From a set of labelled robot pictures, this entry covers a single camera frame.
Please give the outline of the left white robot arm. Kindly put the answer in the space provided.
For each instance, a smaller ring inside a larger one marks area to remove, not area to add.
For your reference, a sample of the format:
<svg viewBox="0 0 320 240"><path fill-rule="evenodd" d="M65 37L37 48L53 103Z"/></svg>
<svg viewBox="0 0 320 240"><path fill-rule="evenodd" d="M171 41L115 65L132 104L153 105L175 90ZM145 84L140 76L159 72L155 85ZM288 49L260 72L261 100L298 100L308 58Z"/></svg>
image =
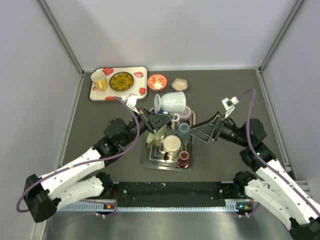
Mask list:
<svg viewBox="0 0 320 240"><path fill-rule="evenodd" d="M155 113L140 108L131 111L132 120L112 119L104 130L104 137L85 153L59 169L26 178L22 198L35 223L41 223L64 206L91 197L109 198L114 191L108 174L99 172L125 155L145 132L155 133L168 125L171 114Z"/></svg>

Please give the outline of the cream speckled mug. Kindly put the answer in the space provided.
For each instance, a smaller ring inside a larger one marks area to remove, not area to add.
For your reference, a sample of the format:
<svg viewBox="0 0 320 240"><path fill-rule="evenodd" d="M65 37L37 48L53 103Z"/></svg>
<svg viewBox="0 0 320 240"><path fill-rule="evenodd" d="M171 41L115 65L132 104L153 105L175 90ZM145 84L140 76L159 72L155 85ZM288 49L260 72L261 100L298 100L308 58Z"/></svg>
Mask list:
<svg viewBox="0 0 320 240"><path fill-rule="evenodd" d="M176 135L168 135L163 141L163 159L167 161L177 161L177 157L181 152L182 142Z"/></svg>

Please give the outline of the pale blue footed mug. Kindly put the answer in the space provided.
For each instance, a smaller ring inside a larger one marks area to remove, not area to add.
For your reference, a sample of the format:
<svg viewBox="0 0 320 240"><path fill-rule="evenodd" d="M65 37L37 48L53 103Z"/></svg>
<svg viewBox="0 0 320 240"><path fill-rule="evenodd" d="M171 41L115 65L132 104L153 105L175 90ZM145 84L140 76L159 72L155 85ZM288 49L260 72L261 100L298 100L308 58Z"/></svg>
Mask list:
<svg viewBox="0 0 320 240"><path fill-rule="evenodd" d="M186 107L186 96L184 92L170 92L163 96L158 93L154 96L154 109L163 109L173 115L172 121L178 122L180 119L180 114L184 112Z"/></svg>

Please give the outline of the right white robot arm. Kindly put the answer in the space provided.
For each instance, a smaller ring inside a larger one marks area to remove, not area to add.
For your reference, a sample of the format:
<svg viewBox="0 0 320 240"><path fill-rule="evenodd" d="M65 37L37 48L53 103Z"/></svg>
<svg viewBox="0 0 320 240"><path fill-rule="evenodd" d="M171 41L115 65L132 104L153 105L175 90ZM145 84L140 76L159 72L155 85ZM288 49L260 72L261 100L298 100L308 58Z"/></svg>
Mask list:
<svg viewBox="0 0 320 240"><path fill-rule="evenodd" d="M239 198L254 199L269 210L288 229L294 240L320 238L320 205L290 177L273 152L264 144L267 136L262 122L248 119L242 127L229 122L217 112L188 131L203 142L224 139L244 149L239 153L251 168L238 172L233 192Z"/></svg>

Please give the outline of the light green mug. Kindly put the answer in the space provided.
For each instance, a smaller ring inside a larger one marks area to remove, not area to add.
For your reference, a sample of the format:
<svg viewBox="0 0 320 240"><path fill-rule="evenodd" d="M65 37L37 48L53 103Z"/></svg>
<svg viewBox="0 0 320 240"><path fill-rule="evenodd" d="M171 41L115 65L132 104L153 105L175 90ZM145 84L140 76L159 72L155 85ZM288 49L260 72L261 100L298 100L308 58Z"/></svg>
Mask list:
<svg viewBox="0 0 320 240"><path fill-rule="evenodd" d="M147 139L146 139L146 143L150 144L153 140L158 141L161 140L162 137L165 135L166 133L166 127L163 126L162 128L160 128L157 132L155 133L148 133Z"/></svg>

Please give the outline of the grey blue mug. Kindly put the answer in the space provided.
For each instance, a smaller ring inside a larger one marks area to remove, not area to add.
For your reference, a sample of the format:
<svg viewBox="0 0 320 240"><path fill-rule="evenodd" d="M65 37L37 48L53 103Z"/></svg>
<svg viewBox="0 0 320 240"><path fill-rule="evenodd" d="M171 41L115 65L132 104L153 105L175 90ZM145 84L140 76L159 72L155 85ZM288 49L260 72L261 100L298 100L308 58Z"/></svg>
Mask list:
<svg viewBox="0 0 320 240"><path fill-rule="evenodd" d="M180 138L181 141L189 141L191 135L189 134L190 125L188 123L181 123L176 131L176 135Z"/></svg>

